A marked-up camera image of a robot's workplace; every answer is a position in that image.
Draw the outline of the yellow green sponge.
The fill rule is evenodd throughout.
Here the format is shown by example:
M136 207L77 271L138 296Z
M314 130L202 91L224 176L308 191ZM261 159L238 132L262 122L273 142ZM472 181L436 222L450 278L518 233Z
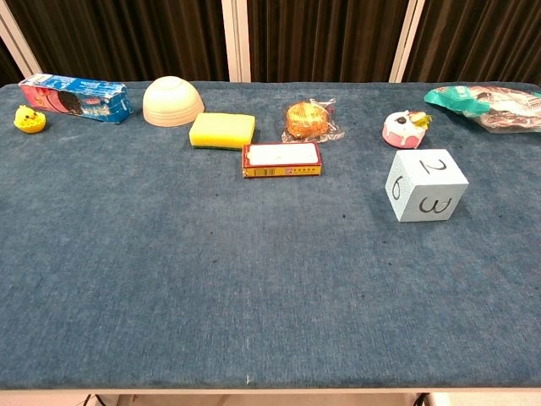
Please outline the yellow green sponge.
M189 131L191 146L242 150L254 135L255 116L237 113L201 112Z

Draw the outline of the red yellow white box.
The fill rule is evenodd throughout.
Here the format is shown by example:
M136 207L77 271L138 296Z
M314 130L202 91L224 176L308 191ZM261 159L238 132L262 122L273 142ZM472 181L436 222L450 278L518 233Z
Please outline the red yellow white box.
M320 148L314 142L245 145L242 152L244 178L320 176Z

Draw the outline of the cream upturned bowl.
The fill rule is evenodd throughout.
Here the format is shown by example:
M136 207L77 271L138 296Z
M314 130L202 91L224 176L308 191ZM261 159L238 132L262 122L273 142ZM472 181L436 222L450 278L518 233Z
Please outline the cream upturned bowl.
M143 116L158 127L176 127L193 122L205 110L196 88L177 76L154 80L143 96Z

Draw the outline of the yellow chick toy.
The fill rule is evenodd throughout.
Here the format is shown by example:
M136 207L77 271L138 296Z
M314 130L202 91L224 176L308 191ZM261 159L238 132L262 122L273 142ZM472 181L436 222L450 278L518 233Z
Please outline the yellow chick toy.
M36 134L46 127L46 116L25 105L20 105L14 117L14 126L26 134Z

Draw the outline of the light blue numbered cube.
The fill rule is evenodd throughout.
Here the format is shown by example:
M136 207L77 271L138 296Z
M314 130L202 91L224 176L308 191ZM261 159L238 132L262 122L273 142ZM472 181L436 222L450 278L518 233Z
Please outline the light blue numbered cube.
M398 222L446 221L469 182L445 149L397 151L385 192Z

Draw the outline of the green clear snack bag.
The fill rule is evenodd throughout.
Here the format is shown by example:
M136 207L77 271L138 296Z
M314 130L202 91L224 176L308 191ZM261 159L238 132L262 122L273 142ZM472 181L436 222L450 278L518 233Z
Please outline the green clear snack bag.
M541 93L501 86L453 85L424 100L478 123L491 133L541 133Z

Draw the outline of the blue pink cookie box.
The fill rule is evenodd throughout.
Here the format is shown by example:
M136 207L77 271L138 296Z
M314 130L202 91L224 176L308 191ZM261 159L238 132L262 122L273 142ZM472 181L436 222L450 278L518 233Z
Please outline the blue pink cookie box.
M54 74L34 74L19 82L32 107L101 122L121 123L132 112L126 85Z

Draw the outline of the wrapped orange pastry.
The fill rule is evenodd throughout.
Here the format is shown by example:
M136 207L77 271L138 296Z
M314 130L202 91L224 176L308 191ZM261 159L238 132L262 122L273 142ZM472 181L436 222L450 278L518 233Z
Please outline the wrapped orange pastry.
M281 141L325 143L342 139L345 132L335 122L335 105L334 97L328 101L310 98L292 104L284 113Z

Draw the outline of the blue table cloth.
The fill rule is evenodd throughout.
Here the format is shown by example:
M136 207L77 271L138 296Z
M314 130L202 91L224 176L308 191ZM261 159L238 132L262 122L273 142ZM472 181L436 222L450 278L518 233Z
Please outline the blue table cloth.
M246 179L189 128L51 114L18 131L0 88L0 390L541 387L541 134L491 134L426 84L199 82L205 106L280 138L336 99L319 177ZM417 149L394 112L432 117ZM446 221L398 222L400 150L447 150Z

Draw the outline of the pink cake toy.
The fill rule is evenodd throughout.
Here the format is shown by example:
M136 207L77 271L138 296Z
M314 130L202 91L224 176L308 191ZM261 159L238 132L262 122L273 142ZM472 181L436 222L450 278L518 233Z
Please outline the pink cake toy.
M383 140L399 149L417 149L432 122L423 111L401 111L390 114L384 121Z

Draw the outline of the white frame post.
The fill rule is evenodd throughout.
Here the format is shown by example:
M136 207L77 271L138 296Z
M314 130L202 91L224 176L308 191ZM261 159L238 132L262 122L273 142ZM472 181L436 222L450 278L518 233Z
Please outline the white frame post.
M42 72L5 0L0 0L0 36L25 78Z
M248 0L221 0L231 82L249 83L251 78Z
M424 10L425 0L408 0L406 14L396 46L396 52L389 77L390 83L401 83L407 67L410 52L417 34L419 20Z

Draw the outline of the dark brown curtain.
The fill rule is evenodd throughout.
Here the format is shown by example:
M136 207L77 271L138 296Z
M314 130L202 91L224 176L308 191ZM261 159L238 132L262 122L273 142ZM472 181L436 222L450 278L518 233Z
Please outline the dark brown curtain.
M221 0L5 0L44 72L228 80ZM247 0L251 78L390 78L408 0ZM541 0L424 0L406 82L541 86Z

